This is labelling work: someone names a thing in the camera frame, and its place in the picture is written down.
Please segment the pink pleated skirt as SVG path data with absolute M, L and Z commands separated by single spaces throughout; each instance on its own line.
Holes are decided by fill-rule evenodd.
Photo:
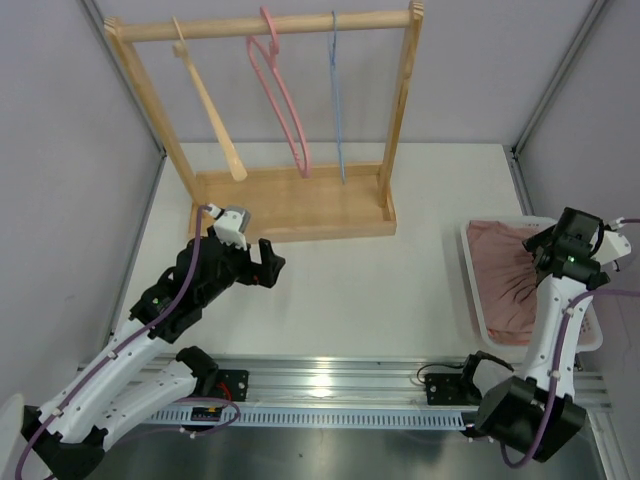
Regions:
M 498 221 L 469 223 L 469 243 L 484 325 L 497 344 L 524 346 L 533 334 L 536 272 L 523 241 L 539 227 L 513 227 Z

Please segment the cream plastic hanger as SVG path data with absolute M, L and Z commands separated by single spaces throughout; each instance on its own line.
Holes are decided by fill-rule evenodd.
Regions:
M 216 109 L 216 106 L 199 74 L 198 69 L 196 68 L 196 65 L 194 64 L 190 56 L 180 24 L 175 16 L 172 17 L 172 23 L 178 35 L 178 40 L 172 46 L 174 56 L 182 60 L 191 78 L 191 82 L 198 96 L 200 97 L 205 113 L 215 133 L 216 139 L 218 140 L 218 144 L 222 149 L 232 178 L 236 182 L 244 181 L 248 176 L 247 170 L 237 153 L 237 150 L 229 136 L 225 124 Z

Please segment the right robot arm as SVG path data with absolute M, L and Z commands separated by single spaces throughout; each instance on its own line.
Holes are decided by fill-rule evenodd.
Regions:
M 584 316 L 610 278 L 600 253 L 611 234 L 594 215 L 565 208 L 545 229 L 472 220 L 465 229 L 472 287 L 486 327 L 526 347 L 519 367 L 487 352 L 467 357 L 458 395 L 478 403 L 475 434 L 545 462 L 584 425 L 574 401 L 574 357 Z

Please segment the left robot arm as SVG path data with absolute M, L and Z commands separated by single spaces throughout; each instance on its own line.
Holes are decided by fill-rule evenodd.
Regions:
M 248 249 L 225 245 L 214 233 L 190 240 L 174 266 L 143 292 L 109 344 L 60 394 L 24 409 L 27 442 L 18 463 L 35 453 L 54 479 L 84 479 L 126 433 L 164 407 L 187 398 L 234 403 L 218 364 L 193 346 L 179 351 L 156 377 L 128 383 L 203 317 L 204 309 L 235 284 L 273 287 L 286 261 L 270 241 Z

